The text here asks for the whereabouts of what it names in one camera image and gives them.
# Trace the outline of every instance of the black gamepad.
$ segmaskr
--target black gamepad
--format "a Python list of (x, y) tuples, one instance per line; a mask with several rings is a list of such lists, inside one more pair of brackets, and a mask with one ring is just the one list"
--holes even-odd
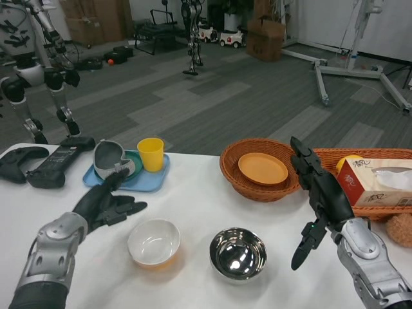
[(69, 137), (38, 168), (27, 173), (27, 181), (35, 188), (56, 189), (66, 182), (65, 170), (83, 151), (96, 146), (91, 137)]
[(25, 183), (26, 176), (20, 165), (27, 160), (45, 158), (49, 151), (43, 147), (17, 148), (6, 153), (0, 159), (0, 176), (14, 183)]

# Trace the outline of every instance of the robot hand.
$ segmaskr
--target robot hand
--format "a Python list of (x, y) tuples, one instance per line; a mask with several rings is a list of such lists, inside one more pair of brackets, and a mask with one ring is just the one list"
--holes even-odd
[(64, 309), (75, 268), (75, 254), (87, 234), (113, 225), (146, 208), (131, 196), (113, 196), (128, 170), (114, 173), (94, 186), (59, 219), (37, 233), (9, 309)]
[(302, 241), (292, 258), (298, 269), (312, 249), (332, 232), (338, 257), (353, 278), (356, 292), (367, 309), (412, 309), (412, 287), (391, 264), (382, 239), (363, 219), (355, 218), (350, 203), (335, 177), (324, 170), (315, 152), (292, 137), (292, 165), (316, 215), (302, 231)]

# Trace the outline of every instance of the wicker basket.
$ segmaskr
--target wicker basket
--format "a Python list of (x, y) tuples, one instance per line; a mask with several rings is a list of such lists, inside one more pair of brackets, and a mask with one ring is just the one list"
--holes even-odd
[[(359, 155), (364, 158), (412, 159), (412, 150), (408, 149), (315, 149), (325, 169), (337, 176), (336, 165), (341, 158), (348, 155)], [(238, 160), (247, 153), (266, 153), (280, 159), (288, 168), (285, 182), (270, 187), (258, 185), (245, 178), (239, 170)], [(246, 198), (255, 201), (276, 201), (296, 191), (299, 186), (298, 177), (290, 163), (293, 155), (289, 145), (267, 138), (248, 138), (228, 146), (220, 156), (220, 169), (233, 188)], [(412, 206), (376, 206), (353, 207), (357, 216), (367, 216), (373, 221), (383, 221), (394, 214), (412, 213)]]
[[(248, 180), (240, 172), (238, 161), (247, 153), (266, 153), (281, 160), (288, 168), (288, 178), (278, 185), (262, 186)], [(228, 146), (220, 156), (220, 169), (233, 188), (254, 201), (277, 201), (298, 188), (299, 180), (290, 163), (290, 146), (267, 138), (247, 138)]]
[[(359, 155), (371, 159), (412, 159), (412, 150), (392, 148), (371, 149), (328, 149), (319, 148), (315, 152), (322, 161), (322, 166), (337, 176), (336, 165), (341, 158), (348, 155)], [(384, 221), (394, 214), (412, 213), (412, 206), (369, 206), (352, 207), (357, 216), (369, 217), (373, 221)]]

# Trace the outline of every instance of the orange plate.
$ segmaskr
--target orange plate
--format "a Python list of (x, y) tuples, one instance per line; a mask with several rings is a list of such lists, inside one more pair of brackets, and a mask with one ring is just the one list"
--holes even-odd
[(260, 185), (275, 185), (288, 178), (288, 169), (281, 160), (265, 153), (248, 153), (238, 162), (246, 178)]

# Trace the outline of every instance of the cup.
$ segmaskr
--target cup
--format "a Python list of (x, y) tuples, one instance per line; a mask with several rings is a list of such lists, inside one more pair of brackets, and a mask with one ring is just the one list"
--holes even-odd
[(154, 173), (163, 168), (163, 140), (155, 137), (145, 138), (137, 144), (137, 150), (146, 171)]

